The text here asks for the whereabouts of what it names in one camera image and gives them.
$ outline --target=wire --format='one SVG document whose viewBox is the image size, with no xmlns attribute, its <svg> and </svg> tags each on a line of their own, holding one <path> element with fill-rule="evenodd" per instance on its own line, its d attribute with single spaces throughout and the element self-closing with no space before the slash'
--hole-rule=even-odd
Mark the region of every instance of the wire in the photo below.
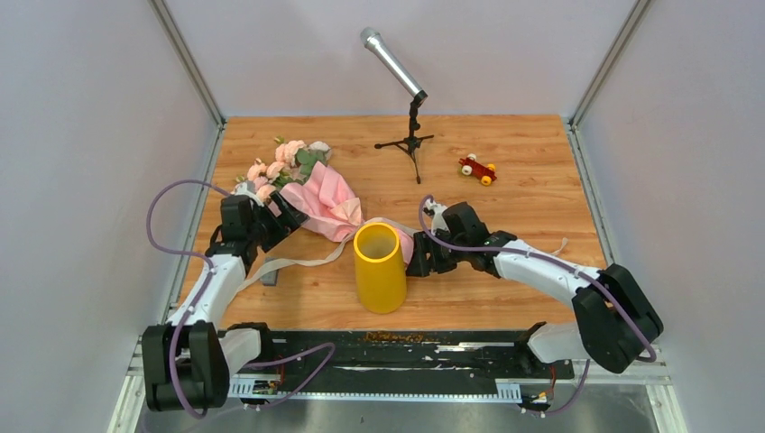
<svg viewBox="0 0 765 433">
<path fill-rule="evenodd" d="M 154 234 L 152 233 L 152 216 L 154 214 L 154 208 L 157 206 L 157 203 L 160 201 L 160 198 L 165 195 L 169 190 L 184 184 L 197 184 L 202 185 L 204 187 L 208 187 L 210 189 L 214 189 L 215 191 L 223 194 L 224 196 L 230 196 L 231 193 L 226 191 L 225 189 L 219 188 L 211 183 L 205 182 L 204 180 L 196 180 L 196 179 L 184 179 L 184 180 L 177 180 L 175 182 L 172 182 L 167 187 L 163 188 L 159 194 L 157 194 L 156 197 L 154 197 L 154 200 L 152 200 L 151 205 L 149 205 L 149 211 L 146 213 L 146 236 L 149 238 L 149 243 L 152 244 L 152 246 L 164 253 L 168 254 L 174 254 L 174 255 L 187 255 L 190 257 L 198 257 L 205 261 L 207 264 L 207 274 L 205 275 L 205 280 L 202 281 L 202 285 L 199 287 L 199 291 L 194 296 L 194 298 L 191 299 L 191 302 L 189 303 L 189 307 L 186 308 L 186 310 L 183 312 L 183 315 L 180 317 L 180 321 L 178 325 L 175 327 L 175 330 L 172 333 L 172 338 L 170 340 L 170 349 L 169 353 L 171 354 L 170 360 L 168 362 L 168 366 L 170 367 L 170 378 L 172 387 L 175 390 L 176 395 L 178 396 L 178 401 L 180 402 L 180 405 L 183 406 L 183 409 L 192 417 L 196 419 L 203 419 L 205 418 L 205 415 L 207 415 L 207 409 L 202 410 L 201 413 L 196 412 L 193 407 L 191 407 L 191 403 L 189 403 L 189 399 L 186 398 L 186 394 L 183 393 L 183 389 L 180 387 L 180 381 L 178 379 L 178 367 L 175 364 L 175 354 L 177 353 L 176 350 L 178 348 L 178 340 L 180 338 L 180 331 L 183 329 L 183 326 L 186 324 L 186 320 L 189 319 L 189 316 L 191 314 L 191 308 L 195 307 L 197 305 L 197 302 L 202 298 L 202 295 L 205 293 L 205 290 L 207 290 L 207 286 L 210 284 L 210 281 L 212 280 L 213 274 L 210 272 L 212 271 L 213 267 L 215 266 L 213 264 L 213 261 L 210 260 L 209 257 L 205 256 L 203 253 L 197 253 L 195 251 L 184 251 L 184 250 L 174 250 L 172 248 L 168 248 L 166 246 L 162 246 L 157 243 L 157 241 L 154 239 Z"/>
<path fill-rule="evenodd" d="M 178 325 L 175 327 L 171 342 L 170 342 L 170 348 L 169 353 L 174 355 L 176 354 L 176 351 L 178 349 L 178 340 L 180 339 L 180 331 L 183 329 L 183 326 L 186 324 L 186 321 L 189 319 L 189 316 L 191 314 L 191 308 L 195 307 L 199 300 L 202 298 L 202 295 L 204 295 L 205 290 L 207 290 L 207 286 L 209 285 L 210 281 L 212 280 L 212 272 L 211 270 L 214 268 L 215 264 L 213 261 L 205 256 L 203 253 L 197 253 L 194 251 L 185 251 L 185 250 L 175 250 L 172 248 L 168 248 L 166 246 L 162 246 L 157 243 L 157 241 L 154 239 L 154 234 L 152 232 L 152 216 L 154 213 L 154 209 L 157 206 L 157 203 L 160 201 L 160 198 L 165 195 L 169 190 L 184 184 L 197 184 L 202 185 L 205 187 L 208 187 L 210 189 L 214 189 L 215 191 L 223 194 L 224 196 L 228 197 L 231 195 L 228 191 L 225 189 L 221 189 L 220 187 L 217 187 L 211 183 L 205 182 L 204 180 L 195 180 L 195 179 L 185 179 L 185 180 L 177 180 L 175 182 L 172 182 L 167 187 L 163 188 L 159 194 L 157 194 L 156 197 L 154 197 L 154 200 L 152 200 L 151 205 L 149 205 L 149 211 L 146 214 L 146 236 L 149 238 L 149 243 L 152 244 L 154 248 L 157 250 L 160 250 L 164 253 L 169 254 L 175 254 L 175 255 L 187 255 L 191 257 L 198 257 L 205 261 L 207 264 L 207 274 L 205 275 L 205 280 L 202 281 L 201 286 L 199 286 L 199 291 L 194 296 L 194 298 L 191 299 L 191 302 L 189 302 L 189 306 L 186 308 L 186 310 L 183 312 L 183 315 L 181 315 Z M 266 405 L 257 405 L 256 409 L 262 410 L 262 409 L 269 409 L 273 406 L 279 405 L 286 401 L 287 399 L 291 398 L 296 393 L 300 392 L 310 381 L 318 374 L 318 372 L 324 368 L 324 366 L 329 362 L 329 359 L 332 357 L 332 355 L 335 353 L 335 345 L 333 343 L 324 343 L 322 345 L 317 345 L 315 347 L 312 347 L 306 351 L 300 352 L 299 354 L 280 359 L 278 361 L 270 361 L 266 363 L 253 363 L 248 364 L 251 368 L 263 368 L 268 366 L 275 366 L 275 365 L 284 365 L 286 363 L 289 363 L 291 361 L 294 361 L 296 359 L 300 359 L 302 356 L 311 355 L 323 348 L 329 347 L 329 353 L 327 354 L 327 357 L 324 358 L 324 360 L 321 362 L 321 364 L 318 365 L 316 370 L 314 370 L 309 377 L 303 381 L 297 388 L 295 388 L 292 392 L 288 393 L 286 396 L 282 397 L 281 399 L 278 399 L 277 401 L 273 403 L 269 403 Z M 171 356 L 171 359 L 168 362 L 168 366 L 170 367 L 170 377 L 171 377 L 171 383 L 172 387 L 175 390 L 176 395 L 178 396 L 178 401 L 180 402 L 180 405 L 183 407 L 183 409 L 193 418 L 195 419 L 203 419 L 207 415 L 207 408 L 203 409 L 202 412 L 196 412 L 194 408 L 191 406 L 191 403 L 189 403 L 189 399 L 186 398 L 186 394 L 184 394 L 183 389 L 180 387 L 180 381 L 178 378 L 178 367 L 175 364 L 175 356 Z M 224 414 L 228 413 L 228 410 L 225 410 L 223 412 L 218 412 L 213 419 L 216 419 Z M 184 430 L 185 432 L 191 431 L 193 428 Z"/>
<path fill-rule="evenodd" d="M 281 365 L 281 377 L 279 378 L 279 385 L 284 384 L 284 364 Z"/>
<path fill-rule="evenodd" d="M 550 387 L 544 393 L 549 394 L 549 398 L 552 400 L 555 398 L 555 382 L 558 380 L 555 375 L 555 365 L 550 366 L 550 375 L 552 376 L 550 378 Z"/>
<path fill-rule="evenodd" d="M 450 250 L 455 251 L 464 251 L 467 253 L 515 253 L 515 254 L 521 254 L 521 255 L 528 255 L 529 257 L 542 260 L 548 263 L 552 263 L 556 265 L 557 267 L 567 271 L 571 272 L 574 275 L 577 275 L 577 270 L 575 267 L 569 265 L 568 263 L 565 263 L 561 260 L 559 260 L 556 257 L 548 256 L 541 253 L 534 253 L 526 250 L 521 250 L 519 248 L 510 248 L 510 247 L 504 247 L 504 246 L 460 246 L 460 245 L 453 245 L 448 242 L 444 242 L 441 239 L 438 239 L 435 235 L 433 235 L 430 232 L 430 229 L 428 228 L 428 225 L 425 224 L 425 217 L 422 212 L 422 210 L 425 208 L 425 204 L 428 202 L 428 200 L 436 201 L 433 198 L 432 194 L 428 194 L 427 196 L 422 198 L 422 201 L 419 203 L 419 209 L 417 212 L 417 216 L 419 219 L 419 225 L 422 227 L 422 231 L 425 232 L 425 234 L 435 242 L 436 244 L 439 244 L 445 248 L 448 248 Z M 627 323 L 627 326 L 630 328 L 630 330 L 635 334 L 635 336 L 641 341 L 641 344 L 645 349 L 648 351 L 648 356 L 638 356 L 638 360 L 643 362 L 652 363 L 656 361 L 656 351 L 653 349 L 653 347 L 650 345 L 650 342 L 648 341 L 648 338 L 646 338 L 643 333 L 640 331 L 637 325 L 635 325 L 635 322 L 630 318 L 630 316 L 627 314 L 627 312 L 624 310 L 622 305 L 619 304 L 619 301 L 616 300 L 616 298 L 611 294 L 608 289 L 605 288 L 603 284 L 600 283 L 600 281 L 592 278 L 591 276 L 585 274 L 585 273 L 579 273 L 579 277 L 583 278 L 585 281 L 592 284 L 598 291 L 603 294 L 603 296 L 608 299 L 609 302 L 613 305 L 614 309 L 616 309 L 616 312 L 619 314 L 619 316 L 624 319 L 624 321 Z M 571 396 L 571 399 L 569 399 L 566 404 L 561 406 L 558 409 L 555 410 L 548 410 L 546 412 L 541 412 L 540 416 L 546 416 L 546 415 L 555 415 L 557 413 L 560 413 L 564 410 L 567 410 L 571 407 L 572 404 L 579 398 L 579 395 L 582 392 L 582 389 L 585 385 L 585 380 L 587 378 L 587 374 L 590 370 L 590 360 L 588 359 L 585 363 L 585 370 L 582 373 L 582 378 L 579 379 L 579 384 L 576 386 L 576 389 L 574 390 L 574 394 Z"/>
<path fill-rule="evenodd" d="M 324 349 L 324 348 L 329 348 L 329 353 L 327 353 L 327 356 L 324 357 L 324 360 L 321 362 L 321 364 L 319 364 L 318 367 L 316 367 L 314 369 L 314 371 L 309 375 L 309 377 L 306 378 L 306 380 L 303 381 L 300 385 L 298 385 L 297 388 L 295 388 L 294 390 L 289 392 L 284 397 L 278 399 L 277 401 L 274 401 L 274 402 L 271 402 L 271 403 L 268 403 L 268 404 L 263 404 L 263 405 L 245 404 L 244 408 L 245 409 L 247 409 L 247 408 L 255 408 L 255 410 L 257 410 L 257 411 L 266 410 L 266 409 L 270 409 L 270 408 L 272 408 L 274 406 L 277 406 L 279 404 L 282 404 L 286 400 L 290 399 L 293 395 L 297 394 L 298 392 L 300 392 L 300 390 L 305 388 L 305 386 L 309 384 L 309 382 L 318 374 L 318 372 L 320 372 L 321 369 L 324 368 L 324 366 L 327 364 L 327 362 L 329 362 L 329 359 L 332 358 L 332 355 L 335 354 L 336 347 L 335 347 L 334 343 L 327 342 L 327 343 L 324 343 L 324 344 L 321 344 L 321 345 L 317 345 L 317 346 L 311 347 L 310 349 L 305 350 L 303 352 L 300 352 L 299 354 L 290 356 L 289 358 L 283 358 L 283 359 L 279 359 L 277 361 L 270 361 L 270 362 L 266 362 L 266 363 L 251 363 L 251 364 L 245 365 L 245 367 L 247 367 L 247 368 L 265 368 L 265 367 L 273 367 L 275 365 L 282 365 L 282 366 L 284 366 L 286 363 L 298 360 L 302 356 L 312 355 L 312 354 L 316 353 L 317 351 L 319 351 L 321 349 Z M 215 414 L 200 420 L 199 422 L 197 422 L 193 426 L 183 429 L 180 433 L 190 433 L 191 431 L 194 431 L 197 428 L 200 428 L 203 425 L 208 424 L 210 421 L 212 421 L 214 419 L 218 419 L 218 418 L 224 417 L 225 415 L 228 415 L 229 413 L 234 413 L 234 412 L 239 411 L 239 410 L 242 410 L 242 406 L 235 406 L 233 408 L 229 408 L 229 409 L 226 409 L 226 410 L 218 411 Z M 146 425 L 146 423 L 147 423 L 146 419 L 147 418 L 148 417 L 146 417 L 146 414 L 142 413 L 142 415 L 141 415 L 141 430 L 142 430 L 143 433 L 150 433 L 149 432 L 149 428 Z"/>
<path fill-rule="evenodd" d="M 285 401 L 291 399 L 293 395 L 297 394 L 298 392 L 300 392 L 300 390 L 305 388 L 306 385 L 308 385 L 309 382 L 318 374 L 318 372 L 320 372 L 321 369 L 324 368 L 324 366 L 329 362 L 329 359 L 332 358 L 332 355 L 335 354 L 335 344 L 331 343 L 331 342 L 327 342 L 327 343 L 323 343 L 321 345 L 317 345 L 315 347 L 312 347 L 309 350 L 300 352 L 299 354 L 295 354 L 295 355 L 286 357 L 284 359 L 279 359 L 279 360 L 276 360 L 276 361 L 269 361 L 269 362 L 265 362 L 265 363 L 251 363 L 251 364 L 247 364 L 245 366 L 247 368 L 265 368 L 265 367 L 273 367 L 275 365 L 284 365 L 284 364 L 289 363 L 291 361 L 299 360 L 303 356 L 311 355 L 314 352 L 317 352 L 317 351 L 319 351 L 321 349 L 324 349 L 324 348 L 327 348 L 327 347 L 329 347 L 329 353 L 321 361 L 321 364 L 319 364 L 318 367 L 316 367 L 314 369 L 314 371 L 311 372 L 311 374 L 309 374 L 309 377 L 307 377 L 306 380 L 303 381 L 303 383 L 301 383 L 300 385 L 298 385 L 294 390 L 290 391 L 289 393 L 287 393 L 287 395 L 285 395 L 284 397 L 282 397 L 282 398 L 280 398 L 280 399 L 278 399 L 276 401 L 272 401 L 272 402 L 270 402 L 268 404 L 263 404 L 263 405 L 261 405 L 261 404 L 249 405 L 249 407 L 251 407 L 251 408 L 255 407 L 256 410 L 265 410 L 265 409 L 273 408 L 274 406 L 278 406 L 278 405 L 284 403 Z"/>
</svg>

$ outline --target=microphone stand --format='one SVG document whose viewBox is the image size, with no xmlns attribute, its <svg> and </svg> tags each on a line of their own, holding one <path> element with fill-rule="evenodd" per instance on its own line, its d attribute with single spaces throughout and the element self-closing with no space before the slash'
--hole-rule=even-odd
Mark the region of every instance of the microphone stand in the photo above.
<svg viewBox="0 0 765 433">
<path fill-rule="evenodd" d="M 414 99 L 412 99 L 411 104 L 409 105 L 409 135 L 405 137 L 403 140 L 399 140 L 398 142 L 390 142 L 390 143 L 377 143 L 374 148 L 375 149 L 382 149 L 383 147 L 388 146 L 396 146 L 404 153 L 409 155 L 411 158 L 411 161 L 414 162 L 414 172 L 417 176 L 417 183 L 422 183 L 422 180 L 419 178 L 419 169 L 417 167 L 417 157 L 414 154 L 414 151 L 419 149 L 419 146 L 422 144 L 423 140 L 427 140 L 429 138 L 433 138 L 435 135 L 426 135 L 424 137 L 416 137 L 414 135 L 414 132 L 419 130 L 419 124 L 417 123 L 417 113 L 419 110 L 419 106 L 422 105 L 422 101 L 425 100 L 425 98 L 428 97 L 428 95 L 425 95 L 424 91 L 420 91 Z"/>
</svg>

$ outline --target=silver microphone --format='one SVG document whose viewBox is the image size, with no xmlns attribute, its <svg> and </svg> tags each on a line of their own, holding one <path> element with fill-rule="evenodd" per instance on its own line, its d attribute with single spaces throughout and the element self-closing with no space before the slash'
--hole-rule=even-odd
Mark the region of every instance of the silver microphone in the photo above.
<svg viewBox="0 0 765 433">
<path fill-rule="evenodd" d="M 417 105 L 422 104 L 422 101 L 428 97 L 428 94 L 422 90 L 419 84 L 417 84 L 417 81 L 414 80 L 406 68 L 404 68 L 399 60 L 396 59 L 396 56 L 394 56 L 393 53 L 388 50 L 388 47 L 385 46 L 385 42 L 383 42 L 383 37 L 380 36 L 380 33 L 372 27 L 367 27 L 361 32 L 361 42 L 364 44 L 364 47 L 367 50 L 373 52 L 374 55 L 377 56 L 377 58 L 385 64 L 385 67 L 388 68 L 388 70 L 396 77 L 396 79 L 399 80 L 401 85 L 407 89 L 409 94 L 418 100 Z"/>
</svg>

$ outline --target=wooden table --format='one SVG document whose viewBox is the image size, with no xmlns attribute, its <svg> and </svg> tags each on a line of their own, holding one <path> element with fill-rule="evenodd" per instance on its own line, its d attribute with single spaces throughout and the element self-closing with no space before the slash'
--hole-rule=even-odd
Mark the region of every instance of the wooden table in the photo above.
<svg viewBox="0 0 765 433">
<path fill-rule="evenodd" d="M 375 150 L 375 143 L 401 139 L 405 116 L 234 118 L 226 127 L 213 183 L 232 190 L 237 175 L 256 157 L 273 161 L 272 138 L 312 143 L 334 150 L 330 165 L 361 199 L 365 218 L 387 217 L 417 227 L 419 201 L 433 194 L 446 205 L 468 201 L 490 231 L 516 234 L 543 251 L 592 266 L 604 258 L 585 201 L 566 132 L 553 115 L 421 116 L 420 135 L 434 134 L 418 150 L 422 184 L 414 180 L 409 157 L 398 149 Z M 496 165 L 498 180 L 482 186 L 458 173 L 457 160 L 468 153 Z M 207 198 L 195 250 L 204 252 L 220 223 L 220 196 Z M 301 229 L 268 255 L 324 258 L 336 244 Z M 253 265 L 263 262 L 264 254 Z M 181 297 L 199 276 L 202 261 L 192 260 Z M 551 297 L 513 281 L 497 280 L 461 263 L 453 272 L 408 279 L 408 297 L 397 311 L 366 311 L 355 294 L 353 248 L 318 268 L 282 269 L 276 287 L 256 283 L 239 293 L 222 326 L 266 322 L 275 329 L 517 329 L 540 320 L 562 322 L 573 314 Z"/>
</svg>

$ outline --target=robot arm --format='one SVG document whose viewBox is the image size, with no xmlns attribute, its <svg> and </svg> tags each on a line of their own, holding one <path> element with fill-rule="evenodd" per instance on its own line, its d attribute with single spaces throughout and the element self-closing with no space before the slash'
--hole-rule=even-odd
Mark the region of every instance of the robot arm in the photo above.
<svg viewBox="0 0 765 433">
<path fill-rule="evenodd" d="M 222 224 L 205 251 L 212 268 L 205 264 L 191 293 L 166 323 L 147 327 L 143 332 L 143 375 L 149 409 L 182 409 L 171 381 L 170 362 L 175 363 L 178 386 L 190 405 L 207 409 L 226 402 L 232 374 L 262 352 L 267 355 L 270 340 L 265 335 L 265 324 L 240 324 L 222 337 L 218 326 L 250 271 L 258 246 L 268 252 L 308 219 L 279 193 L 273 193 L 271 199 L 279 209 L 278 215 L 248 191 L 238 190 L 221 200 Z M 208 274 L 211 277 L 206 285 Z M 177 327 L 181 327 L 178 351 L 171 354 L 171 336 Z"/>
<path fill-rule="evenodd" d="M 543 253 L 515 235 L 489 233 L 473 208 L 464 202 L 452 207 L 428 202 L 423 210 L 433 218 L 431 234 L 440 241 L 458 247 L 512 249 L 514 253 L 449 249 L 434 242 L 429 234 L 419 232 L 414 236 L 415 249 L 407 275 L 424 277 L 431 272 L 452 271 L 458 262 L 470 262 L 477 271 L 527 284 L 574 310 L 576 323 L 541 322 L 521 340 L 520 346 L 527 347 L 542 363 L 591 358 L 606 370 L 621 373 L 642 352 L 639 338 L 589 280 L 608 289 L 649 342 L 664 329 L 638 283 L 618 264 L 604 270 L 582 266 Z"/>
</svg>

